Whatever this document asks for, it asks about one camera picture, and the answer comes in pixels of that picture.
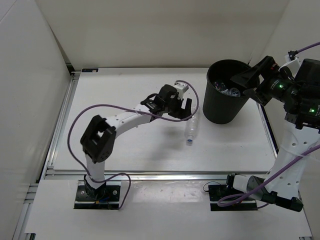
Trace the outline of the blue label plastic bottle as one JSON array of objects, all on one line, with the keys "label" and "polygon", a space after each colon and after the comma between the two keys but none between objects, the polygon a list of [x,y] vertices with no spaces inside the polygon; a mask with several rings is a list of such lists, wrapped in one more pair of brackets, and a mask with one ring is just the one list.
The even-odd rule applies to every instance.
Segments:
[{"label": "blue label plastic bottle", "polygon": [[231,97],[240,97],[241,96],[241,92],[236,87],[226,89],[223,93],[227,94],[228,96],[231,96]]}]

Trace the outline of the clear plastic bottle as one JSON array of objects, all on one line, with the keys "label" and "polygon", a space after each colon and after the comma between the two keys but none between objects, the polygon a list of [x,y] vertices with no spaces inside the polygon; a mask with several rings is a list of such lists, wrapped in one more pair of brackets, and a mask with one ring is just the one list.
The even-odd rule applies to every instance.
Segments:
[{"label": "clear plastic bottle", "polygon": [[188,146],[191,146],[198,134],[199,130],[199,122],[200,122],[200,116],[201,116],[201,111],[200,109],[196,109],[196,106],[193,106],[191,108],[191,112],[195,112],[195,114],[186,122],[185,126],[185,140],[186,144]]}]

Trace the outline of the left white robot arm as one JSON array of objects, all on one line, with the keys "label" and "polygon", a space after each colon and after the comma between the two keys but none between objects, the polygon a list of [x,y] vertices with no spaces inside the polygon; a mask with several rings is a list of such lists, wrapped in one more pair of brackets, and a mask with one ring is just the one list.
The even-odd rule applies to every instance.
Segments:
[{"label": "left white robot arm", "polygon": [[177,120],[188,118],[192,114],[192,100],[184,99],[188,89],[189,86],[183,82],[166,84],[159,93],[149,95],[132,110],[107,118],[96,115],[91,119],[80,139],[88,170],[84,178],[85,192],[90,198],[97,201],[107,195],[105,161],[111,156],[117,137],[160,119],[164,114]]}]

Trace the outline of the orange label plastic bottle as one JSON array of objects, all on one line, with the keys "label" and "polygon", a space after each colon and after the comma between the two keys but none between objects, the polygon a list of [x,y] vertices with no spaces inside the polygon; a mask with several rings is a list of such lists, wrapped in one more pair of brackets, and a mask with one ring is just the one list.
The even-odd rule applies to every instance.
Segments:
[{"label": "orange label plastic bottle", "polygon": [[219,80],[216,80],[212,83],[212,85],[214,86],[214,88],[222,93],[222,94],[225,94],[225,95],[228,95],[229,93],[229,89],[227,88],[227,86],[219,79]]}]

